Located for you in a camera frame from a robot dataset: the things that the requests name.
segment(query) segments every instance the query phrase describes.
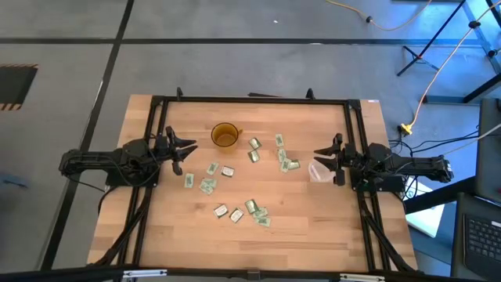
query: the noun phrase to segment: yellow cable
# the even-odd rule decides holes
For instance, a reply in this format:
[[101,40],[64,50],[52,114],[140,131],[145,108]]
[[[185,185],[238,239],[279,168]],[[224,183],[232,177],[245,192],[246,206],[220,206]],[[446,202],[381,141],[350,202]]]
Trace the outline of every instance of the yellow cable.
[[[326,0],[326,2],[333,4],[333,5],[338,5],[340,7],[346,8],[346,9],[350,9],[351,11],[357,12],[360,16],[362,16],[366,19],[369,17],[364,12],[360,11],[359,9],[353,8],[349,5],[341,4],[341,3],[330,1],[330,0]],[[373,24],[374,27],[377,27],[377,28],[381,29],[382,31],[396,31],[399,28],[402,28],[402,27],[406,26],[407,24],[409,24],[410,22],[412,22],[413,20],[415,20],[428,7],[428,5],[430,5],[430,3],[431,3],[431,0],[428,0],[428,3],[426,3],[426,5],[418,13],[416,13],[416,15],[414,15],[412,18],[407,20],[405,23],[403,23],[397,27],[385,28],[385,27],[380,26],[377,23],[374,23],[374,20],[372,20],[372,19],[370,20],[370,23]]]
[[[490,6],[488,9],[485,10],[485,12],[483,12],[479,17],[478,19],[476,19],[475,21],[479,21],[482,17],[485,16],[485,14],[490,11],[491,9],[493,9],[494,7],[496,7],[497,5],[501,4],[501,1],[498,1],[496,3],[494,3],[492,6]],[[440,72],[442,71],[442,68],[447,64],[447,62],[451,59],[452,55],[454,55],[457,51],[457,49],[461,46],[461,44],[463,44],[464,40],[468,37],[468,35],[470,35],[470,33],[473,31],[473,28],[470,28],[470,30],[463,36],[463,38],[461,38],[460,42],[458,43],[458,45],[454,48],[454,50],[452,51],[452,53],[447,57],[447,59],[445,59],[444,63],[440,66],[440,68],[438,68],[437,70],[437,73],[435,74],[435,76],[433,77],[433,79],[431,80],[430,84],[428,84],[428,86],[426,87],[426,89],[424,90],[424,93],[423,95],[421,96],[421,99],[420,99],[420,103],[419,105],[417,106],[417,109],[416,109],[416,114],[414,115],[414,119],[413,119],[413,122],[411,122],[409,125],[403,125],[405,127],[405,130],[408,131],[408,132],[411,132],[410,129],[412,128],[412,126],[416,123],[417,121],[417,115],[418,113],[420,112],[420,108],[421,108],[421,104],[423,104],[423,100],[424,100],[424,97],[426,97],[426,94],[428,93],[428,90],[430,90],[430,87],[431,85],[433,84],[433,82],[435,82],[435,79],[437,79],[437,76],[438,74],[440,74]]]

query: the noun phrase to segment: wooden table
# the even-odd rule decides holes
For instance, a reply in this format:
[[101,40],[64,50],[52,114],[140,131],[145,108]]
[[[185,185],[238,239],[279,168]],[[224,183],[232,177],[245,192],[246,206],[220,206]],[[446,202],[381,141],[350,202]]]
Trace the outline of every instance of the wooden table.
[[[150,100],[151,96],[131,96],[118,146],[142,138]],[[362,114],[369,143],[387,145],[379,102],[362,101]],[[211,141],[212,128],[223,121],[243,129],[234,154],[220,153]],[[310,183],[307,170],[313,150],[330,146],[338,132],[347,136],[343,107],[173,102],[168,104],[166,125],[180,138],[197,140],[199,148],[182,163],[184,173],[195,174],[195,185],[184,188],[184,176],[174,175],[168,162],[162,166],[147,220],[141,266],[367,271],[359,207],[350,189],[348,170],[347,184],[342,187]],[[359,141],[355,122],[353,126]],[[299,159],[301,168],[287,174],[279,170],[276,133],[283,135],[287,156]],[[251,150],[247,141],[252,137],[263,145],[259,149],[261,160],[255,164],[247,156]],[[220,167],[235,168],[235,175],[226,178],[219,169],[214,175],[217,188],[208,196],[198,187],[203,177],[210,178],[206,170],[213,161]],[[103,202],[89,262],[104,255],[122,231],[131,191],[120,187]],[[244,202],[250,199],[268,208],[272,219],[269,228],[254,223],[247,213]],[[402,203],[390,193],[379,193],[379,199],[387,237],[416,267]],[[220,204],[226,204],[230,211],[239,207],[246,214],[237,224],[228,216],[217,219],[213,209]],[[134,237],[129,242],[127,262],[132,260]],[[374,235],[372,242],[380,267]]]

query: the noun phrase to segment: laptop keyboard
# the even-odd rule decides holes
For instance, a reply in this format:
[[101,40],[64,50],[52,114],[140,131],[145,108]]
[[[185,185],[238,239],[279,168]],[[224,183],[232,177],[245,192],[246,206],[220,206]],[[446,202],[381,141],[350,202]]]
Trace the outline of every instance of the laptop keyboard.
[[467,216],[467,250],[501,262],[501,227],[498,224]]

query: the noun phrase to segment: concrete floor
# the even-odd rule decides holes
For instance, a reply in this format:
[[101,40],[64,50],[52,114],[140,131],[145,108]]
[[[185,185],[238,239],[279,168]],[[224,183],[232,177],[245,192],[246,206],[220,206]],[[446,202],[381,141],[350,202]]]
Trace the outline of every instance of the concrete floor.
[[[482,0],[468,2],[477,16],[486,7]],[[0,37],[112,38],[125,3],[4,0],[0,2]],[[381,0],[378,6],[363,0],[350,4],[370,11],[384,26],[404,22],[423,5],[391,0]],[[408,27],[383,32],[367,26],[351,11],[321,0],[143,0],[135,3],[125,37],[431,38],[455,6],[431,4]],[[468,22],[464,12],[459,11],[440,38],[462,37]],[[490,14],[485,17],[485,28],[482,21],[482,30],[497,45],[499,27]],[[0,171],[22,176],[30,183],[25,190],[14,186],[0,189],[2,273],[38,267],[66,181],[57,165],[63,152],[79,144],[110,47],[0,45],[0,63],[40,65],[22,110],[0,111],[0,160],[4,160]],[[420,51],[422,46],[411,48]],[[434,47],[425,57],[440,65],[451,51],[450,46]],[[429,67],[415,65],[396,77],[395,73],[409,60],[401,46],[388,45],[123,45],[91,150],[116,146],[131,94],[174,95],[178,86],[187,96],[261,92],[302,97],[311,87],[319,98],[378,99],[388,138],[394,139],[396,125],[412,119],[418,99],[434,75]],[[461,48],[430,94],[463,96],[493,75],[482,49]],[[413,128],[415,134],[406,142],[412,146],[427,139],[466,135],[475,130],[477,123],[478,107],[425,105]],[[430,150],[422,156],[440,154],[456,145]],[[475,146],[450,155],[455,181],[474,174],[475,156]],[[85,173],[82,180],[101,186],[104,176]],[[58,268],[83,266],[92,240],[100,194],[85,186],[78,189],[56,258]]]

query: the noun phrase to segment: yellow plug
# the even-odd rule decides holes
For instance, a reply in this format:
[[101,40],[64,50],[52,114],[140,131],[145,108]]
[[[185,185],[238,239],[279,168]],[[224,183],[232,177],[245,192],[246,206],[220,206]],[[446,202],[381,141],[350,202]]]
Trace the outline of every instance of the yellow plug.
[[404,133],[404,135],[413,134],[413,131],[411,130],[412,127],[413,127],[412,125],[400,124],[400,129],[402,130],[402,133]]

